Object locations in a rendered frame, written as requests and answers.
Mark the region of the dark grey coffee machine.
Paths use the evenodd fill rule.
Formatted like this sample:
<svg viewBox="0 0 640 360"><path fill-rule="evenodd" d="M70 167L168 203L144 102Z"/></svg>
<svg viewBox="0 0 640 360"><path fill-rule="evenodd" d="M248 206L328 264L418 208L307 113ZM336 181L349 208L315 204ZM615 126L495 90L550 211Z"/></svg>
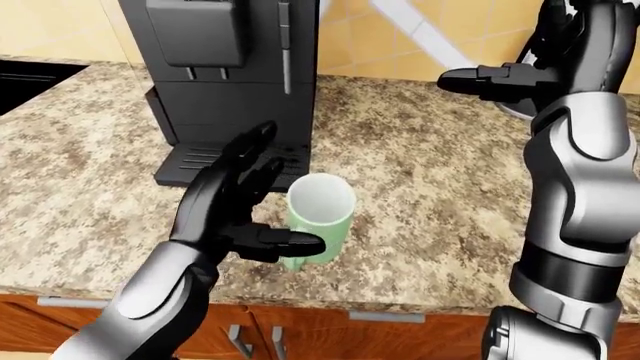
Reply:
<svg viewBox="0 0 640 360"><path fill-rule="evenodd" d="M171 152L154 179L185 187L224 146L272 121L272 191L309 171L320 0L118 0L153 81L145 98Z"/></svg>

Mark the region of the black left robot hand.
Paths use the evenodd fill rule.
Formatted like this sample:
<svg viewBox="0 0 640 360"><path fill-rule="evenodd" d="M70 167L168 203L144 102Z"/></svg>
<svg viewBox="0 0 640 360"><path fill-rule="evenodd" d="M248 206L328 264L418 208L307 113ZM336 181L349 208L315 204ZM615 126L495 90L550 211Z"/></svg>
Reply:
<svg viewBox="0 0 640 360"><path fill-rule="evenodd" d="M244 260L276 263L280 257L307 257L326 250L320 236L252 220L254 206L269 194L284 169L280 157L252 168L277 130L273 121L256 125L200 170L179 203L170 241L195 248L215 266L231 252Z"/></svg>

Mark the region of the green mug white inside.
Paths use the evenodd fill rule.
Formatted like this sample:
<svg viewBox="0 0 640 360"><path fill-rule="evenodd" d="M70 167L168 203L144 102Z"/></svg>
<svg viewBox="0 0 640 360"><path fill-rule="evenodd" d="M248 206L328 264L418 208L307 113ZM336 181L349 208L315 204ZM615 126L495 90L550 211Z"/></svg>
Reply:
<svg viewBox="0 0 640 360"><path fill-rule="evenodd" d="M282 257L287 269L298 271L306 264L329 263L342 251L356 209L351 185L329 173L310 173L297 179L286 194L287 225L291 230L320 236L326 245L322 254Z"/></svg>

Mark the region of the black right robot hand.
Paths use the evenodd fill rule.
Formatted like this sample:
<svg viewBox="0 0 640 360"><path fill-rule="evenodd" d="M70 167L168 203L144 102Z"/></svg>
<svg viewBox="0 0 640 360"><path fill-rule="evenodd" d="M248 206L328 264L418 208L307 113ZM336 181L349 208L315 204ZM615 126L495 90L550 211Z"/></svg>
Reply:
<svg viewBox="0 0 640 360"><path fill-rule="evenodd" d="M437 86L483 101L530 104L539 113L581 92L617 93L629 68L640 26L640 4L624 0L543 0L524 57L499 67L446 71Z"/></svg>

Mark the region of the black recessed sink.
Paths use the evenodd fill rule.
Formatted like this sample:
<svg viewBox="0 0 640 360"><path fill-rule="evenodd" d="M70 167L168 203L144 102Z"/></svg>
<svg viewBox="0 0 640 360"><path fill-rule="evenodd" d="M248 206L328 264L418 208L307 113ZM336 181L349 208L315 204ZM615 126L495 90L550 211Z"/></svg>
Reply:
<svg viewBox="0 0 640 360"><path fill-rule="evenodd" d="M0 60L0 116L87 67L88 65Z"/></svg>

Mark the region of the brown wooden cabinet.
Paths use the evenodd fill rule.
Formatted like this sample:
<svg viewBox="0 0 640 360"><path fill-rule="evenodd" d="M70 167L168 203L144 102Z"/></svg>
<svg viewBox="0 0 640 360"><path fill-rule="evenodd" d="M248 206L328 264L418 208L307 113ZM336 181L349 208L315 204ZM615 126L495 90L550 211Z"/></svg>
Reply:
<svg viewBox="0 0 640 360"><path fill-rule="evenodd" d="M92 323L94 308L42 307L33 296L0 295L0 350L53 352ZM425 323L349 320L348 312L312 308L210 305L200 329L177 351L182 360L246 360L228 339L242 326L250 360L278 360L272 327L282 326L287 360L480 360L487 317L433 314Z"/></svg>

